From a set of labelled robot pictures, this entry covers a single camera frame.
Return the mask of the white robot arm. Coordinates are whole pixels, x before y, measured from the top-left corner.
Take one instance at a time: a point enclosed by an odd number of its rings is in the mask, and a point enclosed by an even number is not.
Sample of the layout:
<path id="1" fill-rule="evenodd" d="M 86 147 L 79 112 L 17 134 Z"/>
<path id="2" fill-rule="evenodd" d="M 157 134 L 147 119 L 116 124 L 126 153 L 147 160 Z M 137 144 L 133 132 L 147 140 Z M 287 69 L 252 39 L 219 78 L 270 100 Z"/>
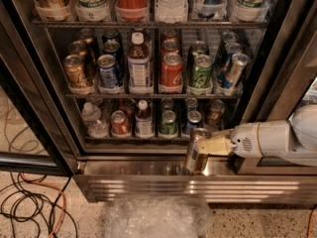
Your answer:
<path id="1" fill-rule="evenodd" d="M 297 109 L 288 120 L 245 123 L 198 143 L 199 154 L 245 159 L 278 157 L 290 163 L 317 166 L 317 105 Z"/>

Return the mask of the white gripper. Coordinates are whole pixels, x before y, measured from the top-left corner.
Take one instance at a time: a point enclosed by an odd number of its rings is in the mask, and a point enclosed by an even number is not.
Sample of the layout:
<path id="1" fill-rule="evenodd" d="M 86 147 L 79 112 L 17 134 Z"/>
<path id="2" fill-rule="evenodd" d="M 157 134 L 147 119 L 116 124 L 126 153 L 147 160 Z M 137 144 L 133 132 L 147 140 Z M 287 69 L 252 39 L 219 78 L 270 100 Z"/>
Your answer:
<path id="1" fill-rule="evenodd" d="M 247 123 L 234 129 L 211 132 L 210 139 L 201 140 L 197 151 L 200 154 L 228 156 L 233 148 L 234 153 L 242 158 L 261 158 L 263 156 L 259 143 L 260 123 Z"/>

